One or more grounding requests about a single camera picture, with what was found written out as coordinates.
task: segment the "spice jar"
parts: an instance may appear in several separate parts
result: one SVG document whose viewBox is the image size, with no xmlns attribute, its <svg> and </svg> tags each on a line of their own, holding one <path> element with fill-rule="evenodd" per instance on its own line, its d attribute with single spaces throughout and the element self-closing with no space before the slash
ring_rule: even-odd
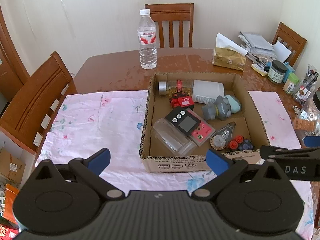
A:
<svg viewBox="0 0 320 240">
<path fill-rule="evenodd" d="M 284 92 L 291 95 L 293 93 L 294 88 L 297 86 L 299 82 L 299 78 L 295 73 L 289 73 L 287 81 L 285 82 L 283 86 Z"/>
<path fill-rule="evenodd" d="M 174 93 L 186 92 L 192 96 L 193 80 L 159 81 L 159 95 L 171 96 Z"/>
<path fill-rule="evenodd" d="M 297 117 L 293 120 L 292 126 L 302 145 L 306 136 L 320 135 L 320 91 L 310 97 Z"/>
<path fill-rule="evenodd" d="M 280 84 L 287 72 L 287 67 L 279 60 L 274 60 L 269 68 L 268 78 L 273 84 Z"/>
</svg>

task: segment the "green lid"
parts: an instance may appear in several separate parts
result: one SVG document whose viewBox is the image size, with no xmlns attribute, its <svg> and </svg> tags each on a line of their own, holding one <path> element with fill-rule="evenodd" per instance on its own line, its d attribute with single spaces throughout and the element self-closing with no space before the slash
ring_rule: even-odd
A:
<svg viewBox="0 0 320 240">
<path fill-rule="evenodd" d="M 299 82 L 299 78 L 297 77 L 297 75 L 295 73 L 290 72 L 288 79 L 293 83 L 293 84 L 297 84 Z"/>
</svg>

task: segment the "pink device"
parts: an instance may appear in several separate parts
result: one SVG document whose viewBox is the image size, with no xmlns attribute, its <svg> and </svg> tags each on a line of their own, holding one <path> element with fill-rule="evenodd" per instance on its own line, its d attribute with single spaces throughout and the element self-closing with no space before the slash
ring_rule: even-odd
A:
<svg viewBox="0 0 320 240">
<path fill-rule="evenodd" d="M 189 136 L 198 146 L 201 146 L 216 130 L 190 108 L 187 111 L 201 121 L 199 126 Z"/>
</svg>

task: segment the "water bottle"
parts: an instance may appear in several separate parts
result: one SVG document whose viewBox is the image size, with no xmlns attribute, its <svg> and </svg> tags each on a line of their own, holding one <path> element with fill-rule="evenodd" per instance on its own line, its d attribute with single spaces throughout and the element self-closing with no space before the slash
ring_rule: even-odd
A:
<svg viewBox="0 0 320 240">
<path fill-rule="evenodd" d="M 140 63 L 144 69 L 152 69 L 157 66 L 156 25 L 150 17 L 150 9 L 140 10 L 140 15 L 138 27 Z"/>
</svg>

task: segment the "chair backrest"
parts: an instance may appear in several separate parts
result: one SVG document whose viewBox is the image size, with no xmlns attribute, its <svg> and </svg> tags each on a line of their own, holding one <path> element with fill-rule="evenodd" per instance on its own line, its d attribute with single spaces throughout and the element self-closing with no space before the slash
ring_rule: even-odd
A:
<svg viewBox="0 0 320 240">
<path fill-rule="evenodd" d="M 61 99 L 61 92 L 71 81 L 59 54 L 53 52 L 10 102 L 0 118 L 0 130 L 21 148 L 36 154 L 34 139 L 38 132 L 45 132 L 41 123 L 46 114 L 52 116 L 51 105 Z"/>
<path fill-rule="evenodd" d="M 183 47 L 183 21 L 190 21 L 189 47 L 192 47 L 193 3 L 145 4 L 150 16 L 159 25 L 160 48 L 164 48 L 162 22 L 169 22 L 169 47 L 173 48 L 173 21 L 179 21 L 179 47 Z"/>
<path fill-rule="evenodd" d="M 302 38 L 299 34 L 297 34 L 282 22 L 280 22 L 279 24 L 272 44 L 276 44 L 278 40 L 291 51 L 287 62 L 290 63 L 290 66 L 293 66 L 300 53 L 302 52 L 307 40 Z"/>
</svg>

